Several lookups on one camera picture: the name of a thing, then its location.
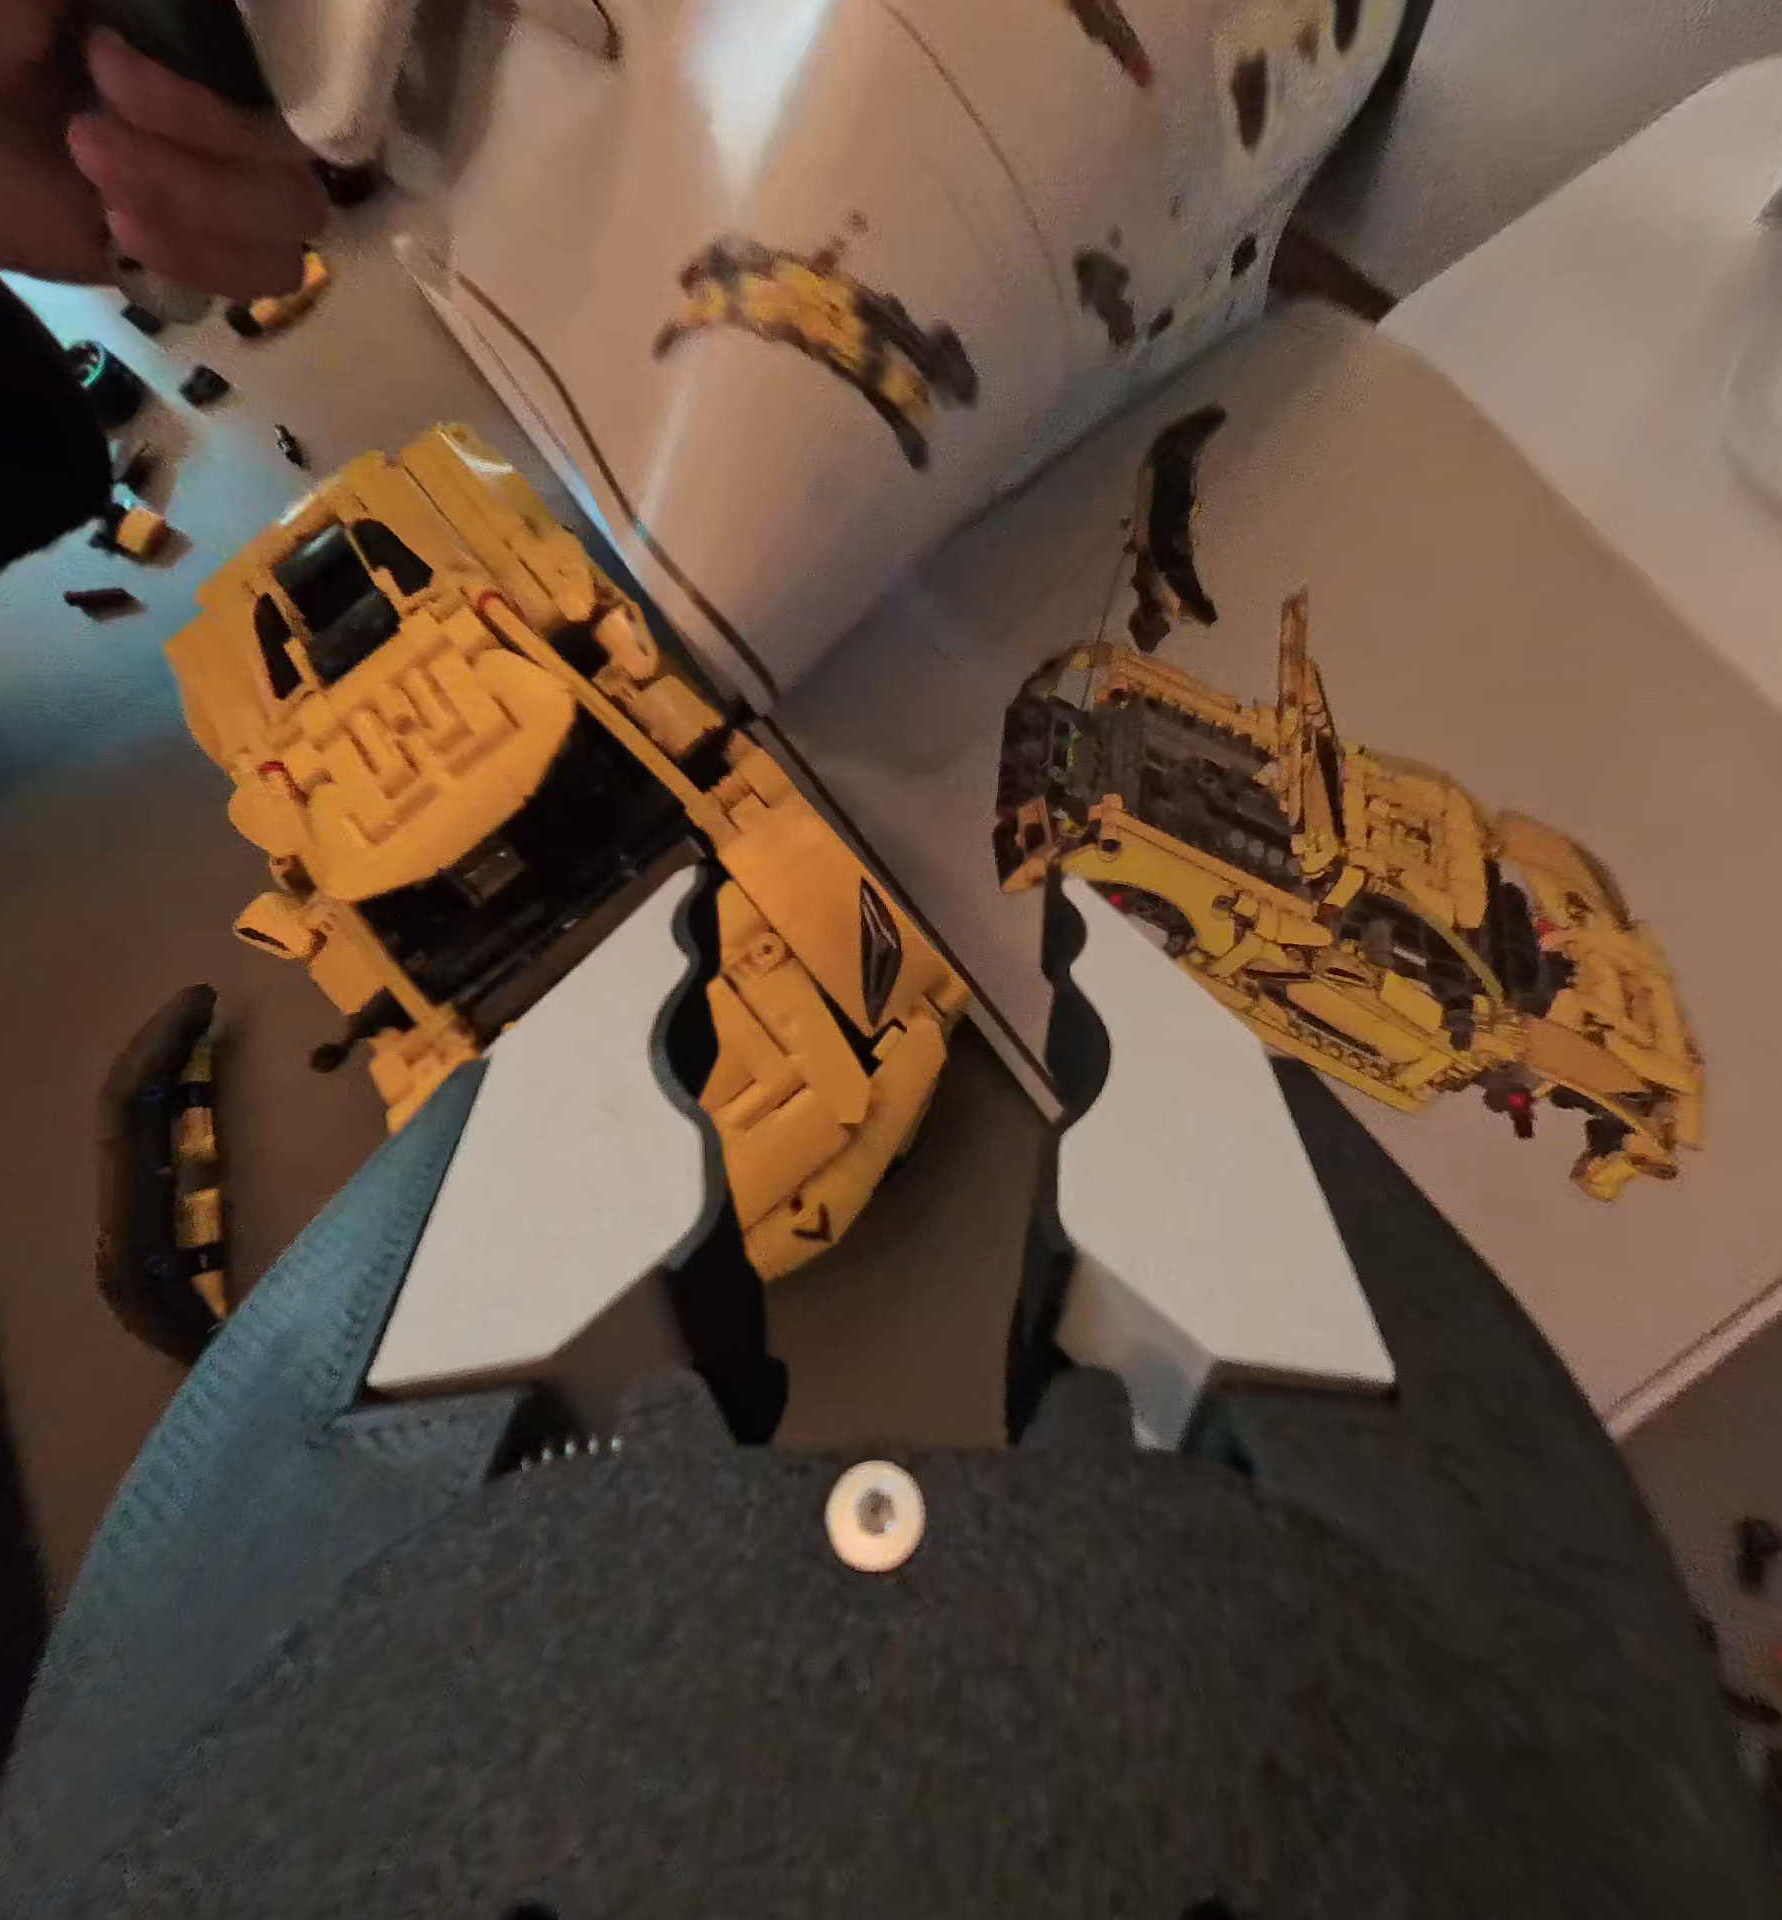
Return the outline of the pile of black yellow bricks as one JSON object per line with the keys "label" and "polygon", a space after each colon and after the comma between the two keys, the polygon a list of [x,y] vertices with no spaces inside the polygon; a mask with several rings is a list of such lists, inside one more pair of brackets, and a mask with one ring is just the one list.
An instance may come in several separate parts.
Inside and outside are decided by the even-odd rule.
{"label": "pile of black yellow bricks", "polygon": [[[245,343],[273,338],[307,313],[330,283],[330,264],[318,250],[306,250],[303,273],[293,289],[225,306],[225,324]],[[122,306],[121,316],[146,336],[158,335],[168,324],[166,318],[138,304]],[[187,535],[168,515],[176,467],[188,436],[180,419],[166,411],[163,395],[139,372],[136,373],[148,386],[150,395],[132,423],[105,436],[110,455],[110,488],[105,502],[90,515],[83,538],[99,554],[144,569],[168,564],[188,547]],[[175,389],[175,395],[196,413],[221,405],[232,393],[232,379],[209,364],[191,364]],[[136,591],[116,584],[70,586],[61,597],[68,607],[96,620],[139,607]]]}

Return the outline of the grey desk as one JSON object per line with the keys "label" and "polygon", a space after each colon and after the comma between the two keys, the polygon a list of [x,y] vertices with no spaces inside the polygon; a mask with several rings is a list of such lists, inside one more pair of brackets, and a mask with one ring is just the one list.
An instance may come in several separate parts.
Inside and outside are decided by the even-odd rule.
{"label": "grey desk", "polygon": [[[334,1016],[299,969],[232,936],[264,884],[221,774],[184,730],[162,640],[193,590],[318,469],[427,423],[480,428],[574,509],[392,263],[345,252],[327,312],[275,357],[225,354],[171,500],[188,547],[132,569],[109,623],[61,593],[127,570],[66,539],[0,580],[0,1381],[47,1596],[60,1601],[178,1381],[92,1281],[94,1097],[158,1004],[213,984],[235,1035],[224,1120],[235,1277],[252,1283],[382,1139],[360,1065],[313,1075]],[[1000,1427],[1000,1277],[1023,1228],[1037,1091],[1041,894],[1003,894],[1000,718],[1043,658],[1118,623],[1122,519],[1160,427],[1218,398],[1201,563],[1219,622],[1161,658],[1246,702],[1275,691],[1280,601],[1347,738],[1434,765],[1587,846],[1656,933],[1703,1053],[1703,1149],[1599,1204],[1569,1178],[1580,1120],[1511,1139],[1479,1092],[1352,1106],[1539,1323],[1591,1404],[1641,1427],[1782,1283],[1782,715],[1595,535],[1436,370],[1334,307],[1275,310],[981,515],[838,640],[766,737],[916,900],[983,996],[901,1187],[773,1299],[785,1432],[986,1438]]]}

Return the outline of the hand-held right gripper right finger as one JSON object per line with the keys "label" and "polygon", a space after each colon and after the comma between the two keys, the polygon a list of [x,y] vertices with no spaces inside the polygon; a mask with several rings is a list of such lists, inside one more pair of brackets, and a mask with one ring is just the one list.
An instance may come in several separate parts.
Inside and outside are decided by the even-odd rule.
{"label": "hand-held right gripper right finger", "polygon": [[1186,1448],[1226,1390],[1385,1398],[1394,1359],[1263,1045],[1105,894],[1053,874],[1041,965],[1056,1094],[1003,1419],[1118,1379],[1133,1440]]}

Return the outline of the building instruction booklet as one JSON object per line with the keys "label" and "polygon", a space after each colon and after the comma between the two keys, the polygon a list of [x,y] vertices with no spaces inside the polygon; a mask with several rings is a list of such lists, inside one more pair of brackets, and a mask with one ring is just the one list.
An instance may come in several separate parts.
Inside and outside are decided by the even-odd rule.
{"label": "building instruction booklet", "polygon": [[1782,1294],[1782,709],[1272,254],[1399,4],[571,4],[407,270],[1043,1079],[1197,931],[1633,1431]]}

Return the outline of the person's left hand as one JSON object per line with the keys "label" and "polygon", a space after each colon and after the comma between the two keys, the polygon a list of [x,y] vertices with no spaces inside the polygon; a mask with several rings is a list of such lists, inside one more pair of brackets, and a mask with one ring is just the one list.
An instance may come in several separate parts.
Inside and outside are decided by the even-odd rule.
{"label": "person's left hand", "polygon": [[292,289],[325,219],[292,133],[105,28],[60,63],[68,4],[0,4],[0,270],[105,282],[110,256],[229,302]]}

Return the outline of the black toy tire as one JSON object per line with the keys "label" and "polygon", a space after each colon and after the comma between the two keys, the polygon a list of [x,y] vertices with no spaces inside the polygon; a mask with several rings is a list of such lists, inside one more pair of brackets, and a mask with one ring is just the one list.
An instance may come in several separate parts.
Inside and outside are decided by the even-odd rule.
{"label": "black toy tire", "polygon": [[75,340],[66,347],[66,357],[101,432],[113,436],[139,415],[150,389],[114,351]]}

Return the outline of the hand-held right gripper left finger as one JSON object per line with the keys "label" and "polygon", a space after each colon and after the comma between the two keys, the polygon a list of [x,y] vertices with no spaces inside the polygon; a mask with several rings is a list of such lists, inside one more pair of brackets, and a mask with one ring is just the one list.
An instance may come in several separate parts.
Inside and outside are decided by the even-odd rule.
{"label": "hand-held right gripper left finger", "polygon": [[615,1431],[640,1379],[697,1374],[740,1443],[773,1438],[785,1368],[699,1091],[721,872],[648,893],[493,1046],[368,1387],[542,1387]]}

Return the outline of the yellow toy brick car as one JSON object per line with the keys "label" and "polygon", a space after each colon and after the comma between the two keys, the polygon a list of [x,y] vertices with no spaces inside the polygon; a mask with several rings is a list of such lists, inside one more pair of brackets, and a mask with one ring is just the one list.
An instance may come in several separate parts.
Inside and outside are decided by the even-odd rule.
{"label": "yellow toy brick car", "polygon": [[833,1248],[912,1151],[966,984],[472,427],[320,482],[166,658],[268,865],[233,930],[310,974],[345,1020],[312,1068],[366,1048],[392,1133],[697,853],[697,1100],[760,1280]]}

